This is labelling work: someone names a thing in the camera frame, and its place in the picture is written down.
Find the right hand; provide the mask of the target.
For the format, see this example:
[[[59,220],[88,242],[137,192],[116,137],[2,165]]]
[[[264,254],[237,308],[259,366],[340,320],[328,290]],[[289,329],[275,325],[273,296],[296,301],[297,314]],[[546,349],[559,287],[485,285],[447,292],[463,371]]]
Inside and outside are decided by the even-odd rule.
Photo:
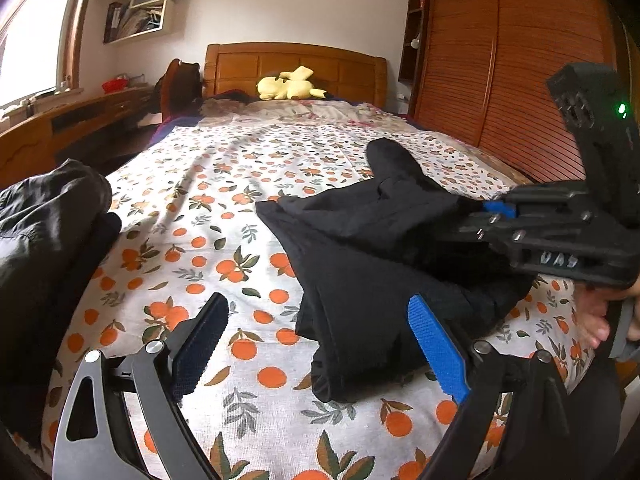
[[[602,342],[606,341],[611,331],[611,326],[605,319],[608,304],[627,298],[634,300],[634,314],[631,317],[626,338],[637,342],[639,340],[639,280],[636,280],[628,289],[603,288],[585,283],[575,284],[576,325],[587,346],[597,349]]]

